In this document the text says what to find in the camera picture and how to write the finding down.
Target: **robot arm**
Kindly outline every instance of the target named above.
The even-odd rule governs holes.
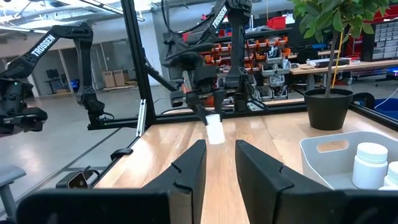
[[[214,47],[213,39],[225,16],[228,16],[233,30],[231,69],[226,76],[224,90],[217,90],[214,88],[214,77],[217,71],[209,68],[211,65],[205,65],[199,52],[209,51]],[[219,0],[204,22],[190,29],[184,37],[173,32],[174,34],[165,41],[166,48],[162,52],[161,63],[180,73],[187,71],[193,74],[193,77],[186,77],[186,75],[184,77],[184,80],[192,81],[190,83],[192,89],[189,89],[182,98],[185,98],[186,104],[205,124],[205,116],[210,112],[201,105],[200,98],[203,98],[203,95],[213,93],[216,112],[221,116],[221,104],[227,95],[226,90],[234,90],[235,110],[247,110],[246,105],[248,96],[252,95],[252,86],[244,69],[244,26],[248,23],[250,16],[250,0]],[[174,96],[180,97],[180,95],[172,93],[172,104],[176,100]]]
[[[0,132],[11,134],[14,126],[24,131],[42,130],[47,114],[39,108],[28,108],[24,102],[25,91],[33,87],[26,78],[59,38],[73,39],[76,45],[81,80],[78,103],[88,110],[91,122],[99,122],[100,116],[104,115],[104,104],[97,100],[92,87],[90,49],[93,31],[85,23],[80,26],[53,26],[27,53],[13,60],[0,73]]]

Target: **workbench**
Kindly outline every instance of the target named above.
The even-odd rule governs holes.
[[[367,68],[385,68],[398,65],[398,60],[384,60],[378,62],[357,62],[350,65],[339,65],[339,72],[350,72],[354,70],[367,69]],[[336,67],[332,67],[332,74],[335,71]],[[314,68],[310,67],[307,64],[299,65],[298,68],[291,68],[291,75],[308,75],[307,78],[307,90],[313,90],[315,88],[315,80],[313,75],[327,73],[328,67],[325,68]]]
[[[223,127],[226,142],[207,144],[206,187],[201,216],[201,223],[205,224],[249,223],[236,177],[234,155],[237,139],[247,141],[302,173],[300,141],[304,138],[352,131],[373,131],[398,138],[396,131],[354,111],[348,111],[345,124],[338,131],[311,128],[307,112],[224,119]],[[207,139],[206,128],[199,121],[152,125],[132,145],[134,152],[120,158],[95,188],[140,188],[166,170],[198,139]],[[341,148],[344,145],[331,143],[323,145],[320,150]]]

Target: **bottle cap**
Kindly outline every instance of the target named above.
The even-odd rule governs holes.
[[[370,163],[380,164],[387,160],[388,150],[386,147],[371,143],[371,142],[362,142],[358,144],[358,148],[356,151],[356,155]]]
[[[206,116],[207,125],[221,122],[219,114],[210,114]]]
[[[398,185],[398,161],[391,162],[388,165],[387,176],[389,176],[393,183]]]

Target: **computer monitor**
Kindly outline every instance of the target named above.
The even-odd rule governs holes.
[[[58,78],[60,76],[57,69],[50,69],[45,72],[47,73],[49,79]]]

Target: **desk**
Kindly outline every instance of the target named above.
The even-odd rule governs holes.
[[[288,113],[223,121],[226,142],[207,145],[206,187],[203,201],[204,224],[249,223],[236,177],[235,140],[248,143],[302,173],[299,142],[303,138],[350,131],[374,131],[398,138],[397,132],[348,111],[339,131],[319,131],[309,125],[307,113]],[[122,157],[98,182],[96,188],[139,188],[166,170],[198,139],[206,139],[202,122],[151,126],[132,146],[134,152]],[[330,144],[328,149],[338,149]]]
[[[390,67],[398,65],[398,60],[385,60],[385,61],[378,61],[378,62],[359,62],[353,65],[342,65],[338,67],[339,72],[349,72],[353,70],[365,69],[365,68],[380,68],[380,67]],[[312,90],[315,88],[315,81],[313,79],[314,74],[322,74],[327,73],[328,68],[313,68],[313,69],[303,69],[309,68],[308,65],[302,64],[299,65],[298,68],[291,68],[290,74],[291,75],[308,75],[307,78],[307,90]]]
[[[60,80],[59,78],[56,78],[56,79],[53,79],[53,80],[44,81],[44,82],[49,84],[52,94],[55,94],[54,89],[52,88],[52,82],[59,81],[59,80]]]
[[[331,51],[330,50],[325,50],[325,51],[321,51],[318,52],[318,56],[324,56],[324,55],[330,55]],[[295,55],[289,55],[288,59],[293,59],[293,58],[297,58],[297,54]]]

